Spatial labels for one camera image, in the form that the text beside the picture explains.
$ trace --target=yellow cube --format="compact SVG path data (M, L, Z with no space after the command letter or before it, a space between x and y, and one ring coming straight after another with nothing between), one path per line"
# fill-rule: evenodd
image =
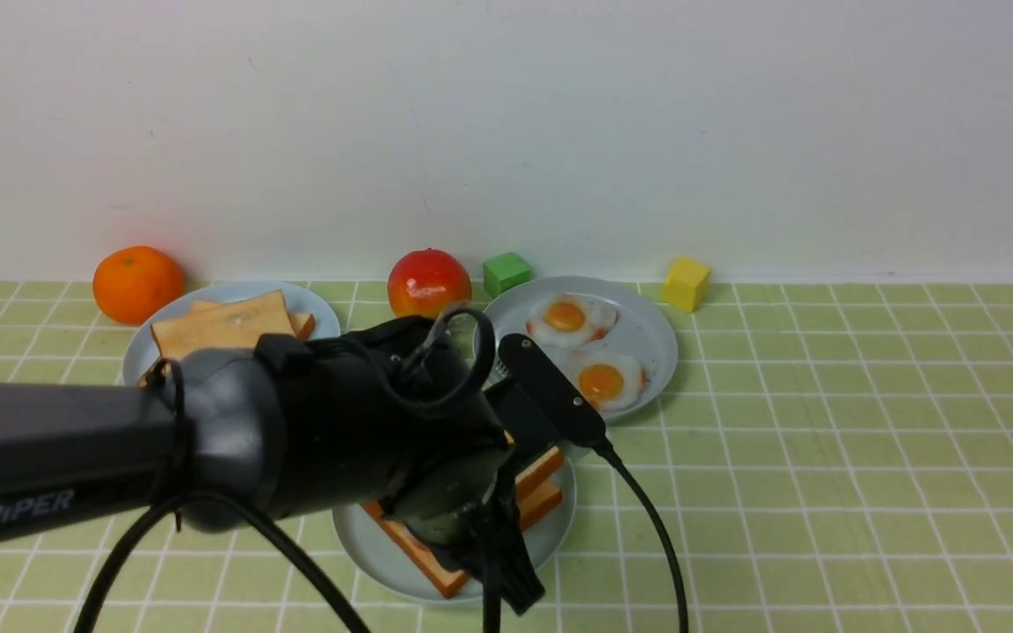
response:
M680 256L667 273L667 282L664 284L664 292L659 293L659 299L683 312L693 312L703 301L703 297L706 297L709 286L708 265Z

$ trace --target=wall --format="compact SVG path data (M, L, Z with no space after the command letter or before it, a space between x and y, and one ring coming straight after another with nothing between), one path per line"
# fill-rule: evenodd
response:
M1013 276L1013 3L0 3L0 276Z

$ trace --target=robotic arm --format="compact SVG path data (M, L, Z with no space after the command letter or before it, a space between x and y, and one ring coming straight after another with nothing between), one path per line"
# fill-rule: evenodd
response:
M442 336L462 312L479 324L471 369ZM495 347L510 376L484 390ZM604 439L602 417L538 345L495 345L486 317L467 309L335 339L202 349L168 377L164 365L145 389L0 384L0 542L198 490L229 491L275 521L378 500L442 565L522 616L545 589L515 475L559 441ZM218 533L241 525L236 509L197 499L180 518Z

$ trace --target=white plate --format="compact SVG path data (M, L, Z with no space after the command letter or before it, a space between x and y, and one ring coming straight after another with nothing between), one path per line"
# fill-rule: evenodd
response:
M158 361L158 347L151 336L152 323L183 316L190 311L190 304L193 304L194 300L232 303L275 291L284 293L284 301L289 312L314 314L315 329L310 333L310 340L341 335L342 328L338 325L338 317L334 310L321 297L302 286L284 282L230 282L206 286L166 304L141 325L140 330L132 337L128 351L124 353L124 384L136 385L144 372Z
M592 276L540 276L516 286L491 301L483 312L494 324L495 341L510 333L526 333L526 321L532 306L554 293L594 297L615 306L620 317L611 332L603 339L586 343L579 349L608 349L626 353L638 360L647 371L647 389L643 390L639 399L626 409L604 412L604 420L614 421L619 417L629 416L663 393L679 365L679 341L675 328L651 301L619 284ZM474 337L471 347L478 351L478 341ZM543 351L551 361L557 361L565 353L563 349Z
M526 541L526 549L535 569L541 569L562 546L576 512L576 478L570 461L565 460L562 468L551 474L550 481L562 489L562 501L550 513L542 517L542 521L523 533L523 540ZM435 605L466 604L483 597L483 585L474 579L468 580L455 597L442 597L421 570L386 536L381 526L361 505L341 505L334 508L330 517L334 521L338 543L349 559L366 576L373 577L378 584L398 597ZM552 594L554 586L546 586L546 597L552 597ZM503 606L503 613L510 614L510 608Z

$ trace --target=red apple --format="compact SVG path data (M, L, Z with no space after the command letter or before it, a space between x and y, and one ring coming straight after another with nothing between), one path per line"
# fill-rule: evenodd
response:
M387 291L395 317L419 314L436 319L446 306L470 301L471 278L443 250L415 250L394 265Z

